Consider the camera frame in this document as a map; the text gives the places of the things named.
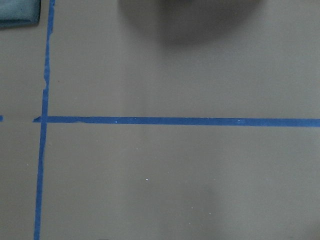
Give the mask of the grey folded cloth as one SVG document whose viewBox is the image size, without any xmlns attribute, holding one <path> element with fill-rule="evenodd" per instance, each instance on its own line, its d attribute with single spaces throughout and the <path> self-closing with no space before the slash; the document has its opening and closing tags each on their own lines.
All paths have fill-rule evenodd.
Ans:
<svg viewBox="0 0 320 240">
<path fill-rule="evenodd" d="M 40 15 L 40 0 L 0 0 L 1 28 L 37 25 Z"/>
</svg>

